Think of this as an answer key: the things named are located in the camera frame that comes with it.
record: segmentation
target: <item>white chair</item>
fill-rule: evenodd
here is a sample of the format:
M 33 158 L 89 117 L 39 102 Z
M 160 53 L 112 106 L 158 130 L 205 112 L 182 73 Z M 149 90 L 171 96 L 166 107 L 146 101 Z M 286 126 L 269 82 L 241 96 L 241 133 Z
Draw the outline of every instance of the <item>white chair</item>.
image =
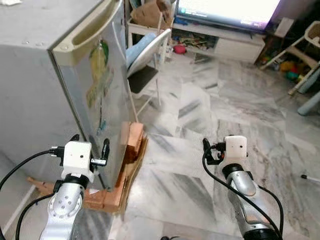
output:
M 134 60 L 127 71 L 128 86 L 130 89 L 130 101 L 134 112 L 134 119 L 138 122 L 138 115 L 147 106 L 150 100 L 153 98 L 155 93 L 157 93 L 158 105 L 161 106 L 159 83 L 158 83 L 158 73 L 161 68 L 161 64 L 157 64 L 157 53 L 161 46 L 163 48 L 167 47 L 168 37 L 171 34 L 171 29 L 167 29 L 157 36 L 152 42 L 150 42 L 146 48 L 139 54 L 139 56 Z M 147 64 L 153 59 L 154 67 L 148 66 Z M 156 91 L 148 98 L 148 100 L 143 104 L 143 106 L 136 111 L 134 100 L 139 99 L 145 92 L 145 90 L 155 82 Z
M 303 60 L 310 68 L 311 70 L 304 76 L 304 78 L 292 88 L 288 94 L 293 95 L 306 81 L 307 79 L 312 75 L 312 73 L 318 68 L 320 65 L 320 61 L 316 61 L 310 56 L 306 55 L 304 52 L 300 51 L 295 46 L 300 43 L 302 40 L 307 40 L 309 43 L 313 44 L 314 46 L 320 48 L 320 21 L 314 21 L 304 32 L 304 36 L 300 37 L 297 41 L 295 41 L 292 45 L 287 47 L 285 50 L 283 50 L 281 53 L 279 53 L 277 56 L 272 58 L 267 64 L 261 66 L 261 70 L 265 69 L 267 66 L 272 64 L 273 62 L 277 61 L 282 55 L 285 53 L 290 53 L 301 60 Z

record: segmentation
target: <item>wall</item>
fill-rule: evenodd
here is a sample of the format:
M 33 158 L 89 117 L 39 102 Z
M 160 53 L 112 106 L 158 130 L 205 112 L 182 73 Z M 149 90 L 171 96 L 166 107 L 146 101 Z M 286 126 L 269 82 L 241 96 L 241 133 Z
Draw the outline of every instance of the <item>wall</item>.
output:
M 15 166 L 16 164 L 0 149 L 0 179 L 2 180 Z M 26 178 L 27 176 L 18 170 L 7 180 L 1 189 L 0 225 L 2 230 L 31 187 L 31 184 L 26 181 Z
M 281 0 L 276 8 L 272 21 L 280 20 L 283 17 L 290 19 L 300 19 L 308 13 L 310 7 L 317 0 Z

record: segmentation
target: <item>tv screen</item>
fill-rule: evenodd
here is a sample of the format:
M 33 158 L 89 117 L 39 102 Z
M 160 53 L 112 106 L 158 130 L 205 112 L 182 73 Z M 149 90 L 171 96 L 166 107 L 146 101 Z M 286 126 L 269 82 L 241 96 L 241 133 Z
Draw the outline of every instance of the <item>tv screen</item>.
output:
M 280 0 L 179 0 L 177 15 L 237 28 L 263 31 Z

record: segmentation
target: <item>tv stand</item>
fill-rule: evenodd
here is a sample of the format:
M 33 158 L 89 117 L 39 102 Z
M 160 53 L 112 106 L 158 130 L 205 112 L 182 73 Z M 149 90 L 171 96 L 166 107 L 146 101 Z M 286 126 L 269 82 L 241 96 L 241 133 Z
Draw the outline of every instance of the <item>tv stand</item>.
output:
M 218 40 L 214 48 L 201 50 L 196 47 L 187 47 L 187 51 L 203 55 L 239 60 L 253 64 L 265 47 L 263 36 L 260 34 L 244 33 L 190 22 L 188 25 L 174 23 L 173 28 L 217 37 Z

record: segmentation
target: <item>refrigerator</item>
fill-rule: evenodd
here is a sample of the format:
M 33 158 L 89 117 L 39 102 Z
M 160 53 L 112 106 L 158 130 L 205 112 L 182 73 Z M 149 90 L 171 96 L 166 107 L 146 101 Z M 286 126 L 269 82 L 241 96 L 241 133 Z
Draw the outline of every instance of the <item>refrigerator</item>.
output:
M 122 0 L 0 6 L 0 82 L 0 151 L 10 161 L 64 146 L 74 134 L 99 158 L 109 139 L 107 165 L 90 187 L 114 188 L 132 119 Z M 54 183 L 62 167 L 44 156 L 23 171 Z

